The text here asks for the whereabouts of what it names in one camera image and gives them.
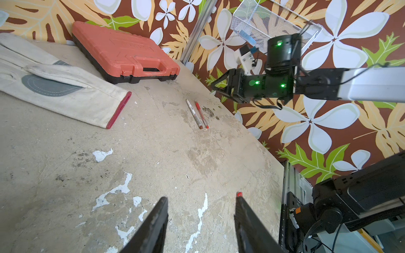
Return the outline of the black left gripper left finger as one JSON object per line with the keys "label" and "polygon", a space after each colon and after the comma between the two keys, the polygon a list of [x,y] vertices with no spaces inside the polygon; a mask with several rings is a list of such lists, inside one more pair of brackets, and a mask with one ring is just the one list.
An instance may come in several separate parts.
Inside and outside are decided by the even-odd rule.
{"label": "black left gripper left finger", "polygon": [[168,225],[168,198],[161,197],[119,253],[163,253]]}

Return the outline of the beige work glove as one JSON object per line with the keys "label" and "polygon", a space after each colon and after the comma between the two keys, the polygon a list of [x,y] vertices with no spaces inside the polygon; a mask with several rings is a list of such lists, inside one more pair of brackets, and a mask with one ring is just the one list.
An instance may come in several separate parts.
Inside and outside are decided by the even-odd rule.
{"label": "beige work glove", "polygon": [[1,91],[104,129],[132,95],[10,33],[1,34]]}

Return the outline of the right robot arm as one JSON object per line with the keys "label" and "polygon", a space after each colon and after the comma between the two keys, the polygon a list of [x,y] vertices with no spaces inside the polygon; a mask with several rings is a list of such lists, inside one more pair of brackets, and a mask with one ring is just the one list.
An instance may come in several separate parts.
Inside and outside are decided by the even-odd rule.
{"label": "right robot arm", "polygon": [[[282,35],[268,40],[267,68],[262,75],[231,69],[212,83],[214,91],[236,103],[274,98],[270,109],[285,112],[295,94],[311,101],[342,100],[404,102],[404,68],[375,63],[360,69],[315,69],[301,66],[301,35]],[[306,252],[309,237],[340,233],[342,226],[355,231],[405,212],[405,154],[396,153],[366,170],[329,178],[312,189],[312,201],[303,204],[291,192],[282,206],[281,247],[290,253]]]}

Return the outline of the white marker pen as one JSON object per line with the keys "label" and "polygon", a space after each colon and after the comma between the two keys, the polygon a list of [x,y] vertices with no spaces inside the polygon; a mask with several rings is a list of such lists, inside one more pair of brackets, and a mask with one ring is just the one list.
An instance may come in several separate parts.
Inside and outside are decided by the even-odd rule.
{"label": "white marker pen", "polygon": [[191,103],[189,102],[189,100],[186,99],[186,103],[187,103],[188,108],[189,108],[189,110],[191,111],[192,116],[193,116],[193,118],[195,119],[195,121],[196,121],[198,127],[199,127],[200,129],[203,129],[202,123],[201,123],[199,117],[197,116],[197,113],[196,113],[196,111],[194,110],[193,106],[192,106]]}

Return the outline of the blue object in basket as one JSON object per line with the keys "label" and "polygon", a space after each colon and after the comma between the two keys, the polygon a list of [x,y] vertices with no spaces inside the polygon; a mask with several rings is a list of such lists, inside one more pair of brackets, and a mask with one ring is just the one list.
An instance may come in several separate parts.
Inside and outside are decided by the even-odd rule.
{"label": "blue object in basket", "polygon": [[252,36],[250,36],[248,33],[244,32],[244,31],[240,31],[239,36],[241,38],[243,38],[251,46],[256,46],[256,40]]}

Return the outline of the aluminium frame post right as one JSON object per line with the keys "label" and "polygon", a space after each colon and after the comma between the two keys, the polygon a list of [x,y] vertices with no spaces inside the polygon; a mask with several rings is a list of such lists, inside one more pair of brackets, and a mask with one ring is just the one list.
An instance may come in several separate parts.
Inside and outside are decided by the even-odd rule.
{"label": "aluminium frame post right", "polygon": [[206,1],[206,4],[204,5],[201,15],[198,17],[197,22],[193,28],[193,31],[189,37],[189,40],[186,44],[185,49],[183,50],[183,53],[180,58],[180,62],[183,65],[186,65],[187,62],[189,62],[191,55],[197,46],[198,39],[201,36],[201,33],[204,30],[204,27],[208,23],[209,17],[213,13],[213,9],[217,4],[217,0],[208,0]]}

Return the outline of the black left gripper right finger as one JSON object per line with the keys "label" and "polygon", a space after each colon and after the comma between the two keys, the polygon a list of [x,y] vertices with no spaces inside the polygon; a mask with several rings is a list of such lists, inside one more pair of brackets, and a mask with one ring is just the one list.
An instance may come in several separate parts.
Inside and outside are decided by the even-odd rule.
{"label": "black left gripper right finger", "polygon": [[235,231],[240,253],[283,253],[242,195],[236,196]]}

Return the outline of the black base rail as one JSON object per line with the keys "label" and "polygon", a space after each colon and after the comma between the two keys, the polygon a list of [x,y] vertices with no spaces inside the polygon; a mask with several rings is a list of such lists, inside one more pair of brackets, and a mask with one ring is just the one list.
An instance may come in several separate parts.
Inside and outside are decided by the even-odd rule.
{"label": "black base rail", "polygon": [[282,165],[284,179],[278,243],[286,253],[301,253],[304,235],[294,227],[290,213],[293,209],[313,201],[313,187],[288,161]]}

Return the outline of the red plastic tool case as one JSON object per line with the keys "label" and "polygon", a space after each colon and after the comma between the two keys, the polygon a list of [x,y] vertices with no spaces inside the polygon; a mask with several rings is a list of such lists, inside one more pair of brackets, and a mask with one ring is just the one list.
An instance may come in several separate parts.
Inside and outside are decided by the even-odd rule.
{"label": "red plastic tool case", "polygon": [[73,23],[72,38],[112,84],[174,80],[180,73],[180,66],[150,38],[80,21]]}

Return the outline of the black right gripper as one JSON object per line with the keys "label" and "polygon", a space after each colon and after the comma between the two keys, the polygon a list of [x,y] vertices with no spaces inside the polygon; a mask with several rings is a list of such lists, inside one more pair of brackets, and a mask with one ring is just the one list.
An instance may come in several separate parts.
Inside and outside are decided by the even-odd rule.
{"label": "black right gripper", "polygon": [[[232,76],[232,87],[227,86],[229,76]],[[289,70],[246,75],[242,69],[230,69],[211,83],[213,91],[239,103],[267,98],[288,103],[293,98],[293,86],[294,74]]]}

